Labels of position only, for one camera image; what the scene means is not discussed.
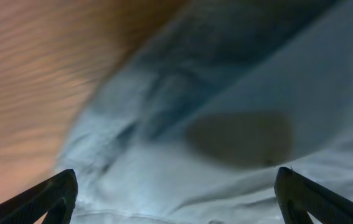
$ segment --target cloth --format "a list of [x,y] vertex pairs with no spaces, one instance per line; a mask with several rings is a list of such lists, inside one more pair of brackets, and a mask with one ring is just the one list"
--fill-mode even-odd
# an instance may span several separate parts
[[77,175],[72,223],[283,223],[280,166],[353,201],[353,0],[192,2],[57,163]]

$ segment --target brown wood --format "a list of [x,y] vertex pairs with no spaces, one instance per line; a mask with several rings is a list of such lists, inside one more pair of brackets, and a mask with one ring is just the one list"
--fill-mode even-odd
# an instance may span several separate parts
[[51,175],[100,78],[180,0],[0,0],[0,203]]

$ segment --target gray fabric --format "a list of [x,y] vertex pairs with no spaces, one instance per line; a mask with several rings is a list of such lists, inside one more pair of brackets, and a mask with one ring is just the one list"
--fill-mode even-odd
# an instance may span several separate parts
[[330,3],[192,2],[72,129],[72,223],[281,223],[280,164],[353,200],[353,1],[291,39]]

